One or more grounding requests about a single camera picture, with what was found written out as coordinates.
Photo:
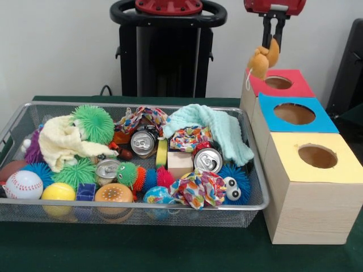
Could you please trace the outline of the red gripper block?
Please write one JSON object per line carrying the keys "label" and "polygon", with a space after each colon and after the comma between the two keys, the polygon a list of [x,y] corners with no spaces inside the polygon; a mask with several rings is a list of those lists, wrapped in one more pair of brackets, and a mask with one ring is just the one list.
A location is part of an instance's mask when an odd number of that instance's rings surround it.
{"label": "red gripper block", "polygon": [[[270,11],[281,11],[289,16],[297,16],[303,10],[306,0],[244,0],[244,7],[247,12],[257,14],[267,14]],[[275,34],[273,38],[276,40],[279,50],[281,50],[282,33],[285,26],[285,16],[281,14],[274,15],[277,19]],[[271,43],[271,16],[263,17],[263,40],[262,46],[269,49]]]}

